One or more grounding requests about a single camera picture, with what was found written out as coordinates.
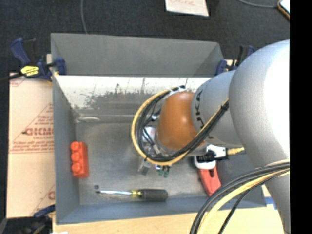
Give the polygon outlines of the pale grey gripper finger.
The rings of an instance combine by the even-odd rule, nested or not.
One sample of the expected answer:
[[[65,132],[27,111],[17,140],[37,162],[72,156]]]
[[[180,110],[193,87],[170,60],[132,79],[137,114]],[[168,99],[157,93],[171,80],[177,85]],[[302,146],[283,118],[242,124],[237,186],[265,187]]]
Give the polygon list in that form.
[[[150,163],[144,159],[138,161],[137,172],[140,175],[146,176],[150,169]]]

